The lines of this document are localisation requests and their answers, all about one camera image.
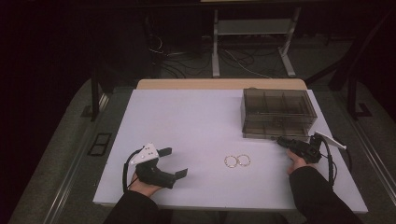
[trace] sleeve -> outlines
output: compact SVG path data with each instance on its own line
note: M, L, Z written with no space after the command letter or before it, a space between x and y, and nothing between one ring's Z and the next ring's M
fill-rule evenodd
M111 210L104 223L151 224L157 222L159 209L149 197L128 190Z
M315 168L305 166L295 170L290 175L290 186L294 203L308 223L362 223Z

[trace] table surface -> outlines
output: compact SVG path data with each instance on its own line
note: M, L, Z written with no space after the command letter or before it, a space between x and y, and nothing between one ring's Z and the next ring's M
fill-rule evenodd
M160 158L160 169L174 173L189 168L187 176L179 179L173 189L162 189L152 197L160 207L295 209L286 174L290 160L285 149L275 141L243 138L241 132L242 89L269 86L271 89L293 86L297 90L306 89L300 79L282 80L142 80L131 96L93 201L104 205L118 201L122 195L124 161L151 142L158 149L173 148L172 155ZM180 85L178 90L172 90L176 84ZM308 94L318 114L310 134L319 131L331 135L313 92ZM320 150L326 154L324 146ZM338 149L331 147L331 152L338 168L334 191L353 211L367 212ZM249 155L249 166L229 168L225 165L225 157L242 154ZM317 167L324 176L328 175L326 160L322 159ZM134 167L130 166L129 179L133 172Z

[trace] cable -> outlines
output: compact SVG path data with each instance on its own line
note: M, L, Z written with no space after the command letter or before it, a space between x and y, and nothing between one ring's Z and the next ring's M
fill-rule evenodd
M155 49L148 49L148 50L151 51L151 52L154 52L154 53L163 54L163 51L158 51L158 50L155 50Z
M290 44L291 44L291 41L287 45L284 45L284 46L280 47L279 51L282 51L282 49L284 49L285 47L289 46Z
M226 52L226 53L228 53L228 54L230 54L230 56L233 57L233 59L235 60L235 62L238 63L239 66L241 66L243 69L245 69L245 70L248 71L249 73L255 74L255 75L260 76L260 77L271 78L271 77L265 76L265 75L263 75L263 74L256 73L256 72L253 72L253 71L248 70L248 69L247 69L245 66L243 66L240 62L238 62L238 60L237 60L228 50L226 50L226 49L221 49L221 50L224 51L224 52Z
M228 50L227 50L227 49L219 49L219 55L220 55L220 56L225 57L226 59L229 59L229 60L231 60L231 61L233 61L233 62L235 62L235 63L240 63L239 66L242 65L242 66L244 66L244 67L248 67L249 65L254 64L254 58L253 58L251 55L248 55L246 52L241 52L241 51L235 50L236 52L238 52L238 53L240 53L240 54L245 54L245 55L247 55L247 57L236 58L234 55L230 54L230 51L228 51L229 53L227 53L227 54L221 54L223 51L226 52L226 51L228 51ZM246 61L245 59L247 59L247 58L250 58L250 59L251 59L251 62Z
M223 52L220 50L218 52L219 58L222 59L225 63L227 63L229 66L233 67L233 68L240 68L240 66L234 66L233 64L228 63L224 58L226 59L230 59L232 60L232 58L228 57L228 55L224 56Z
M324 158L326 158L326 159L328 159L328 157L327 156L325 156L325 155L323 155L323 154L320 154L322 157L324 157ZM337 168L337 165L335 164L335 162L333 161L332 162L332 165L334 166L334 168L335 168L335 173L334 173L334 177L332 178L333 179L333 181L335 182L335 179L337 178L337 174L338 174L338 168Z
M211 57L207 57L207 60L205 60L205 64L204 64L204 65L201 65L201 66L198 66L198 67L192 67L192 66L186 65L185 63L182 63L182 62L185 62L185 61L194 60L194 59L196 59L196 58L202 58L202 57L198 56L198 57L192 57L192 58L190 58L190 59L184 59L184 60L164 59L164 60L163 60L163 64L167 65L168 67L170 66L170 67L172 67L173 69L177 69L177 66L182 66L181 69L184 69L184 73L182 73L182 72L181 72L180 70L178 70L178 69L177 69L177 71L178 71L183 77L185 77L185 74L190 75L190 76L199 76L199 75L201 75L201 74L204 73L204 72L211 72L211 71L209 71L209 70L204 70L205 68L207 68L207 67L210 65ZM193 72L189 72L188 69L191 69L191 70L201 70L201 71L198 71L198 72L196 72L196 73L193 73Z
M131 184L129 184L127 188L131 187L131 185L132 185L137 179L138 179L138 177L135 178L133 181L131 181Z
M332 153L330 152L329 145L327 144L326 140L321 135L319 135L318 137L324 143L324 146L327 149L327 161L329 162L329 184L333 187L334 186L334 176L333 176L333 166L332 165L335 163L332 161Z
M163 70L165 70L166 72L170 73L171 75L174 75L175 78L179 78L176 73L174 73L173 71L167 69L166 67L161 66L161 68Z
M251 64L254 64L255 60L254 60L254 57L253 57L252 54L249 54L249 53L247 53L247 52L245 52L244 50L241 50L241 49L239 49L239 50L233 49L233 50L236 51L236 52L238 52L239 54L244 54L244 55L246 55L246 57L237 58L237 61L240 62L240 63L241 63L241 62L244 63L244 66L245 66L245 67L247 67L247 66L249 66L249 65L251 65Z
M161 49L163 47L163 41L156 35L149 35L149 36L154 36L160 41L160 46L157 49Z
M131 156L128 157L128 159L126 160L126 162L123 165L123 170L122 170L122 189L123 192L126 193L128 190L128 185L127 185L127 175L128 175L128 166L129 166L129 161L131 160L131 158L136 155L137 153L139 153L143 148L135 151L134 153L131 154Z
M182 71L178 70L178 69L175 68L174 66L169 65L169 64L167 64L167 63L163 63L163 65L165 65L166 67L170 67L170 68L172 68L172 69L175 69L175 70L178 71L184 78L186 78L186 75L184 75L184 73L183 73Z

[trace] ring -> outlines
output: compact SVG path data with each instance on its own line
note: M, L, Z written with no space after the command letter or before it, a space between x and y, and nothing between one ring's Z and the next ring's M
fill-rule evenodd
M247 158L247 162L242 164L242 162L239 160L240 157L246 157ZM241 166L249 166L250 165L250 157L248 155L246 155L246 154L239 155L236 159L238 160L239 165L241 165Z
M234 164L234 165L228 164L228 162L227 162L227 159L228 159L228 158L234 158L234 159L235 159L235 164ZM230 168L236 167L236 165L238 164L238 162L239 162L239 160L238 160L235 156L227 156L227 157L224 159L225 165L228 166L228 167L230 167Z

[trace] hand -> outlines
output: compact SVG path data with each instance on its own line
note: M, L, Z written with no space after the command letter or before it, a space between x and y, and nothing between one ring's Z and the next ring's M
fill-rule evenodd
M294 154L293 152L291 152L290 149L288 149L286 151L286 154L288 154L288 156L293 161L293 164L288 169L288 175L291 175L291 173L293 173L293 171L297 170L298 168L304 167L304 166L311 166L311 167L315 168L315 166L313 164L307 164L303 158L301 158L301 157L297 156L296 154Z
M149 185L149 184L141 182L139 180L139 178L137 177L136 173L134 173L134 175L132 176L131 181L132 181L132 184L128 188L128 190L139 192L139 193L146 195L148 197L151 197L151 195L153 195L155 192L157 192L157 190L162 189L162 187L158 187L155 185Z

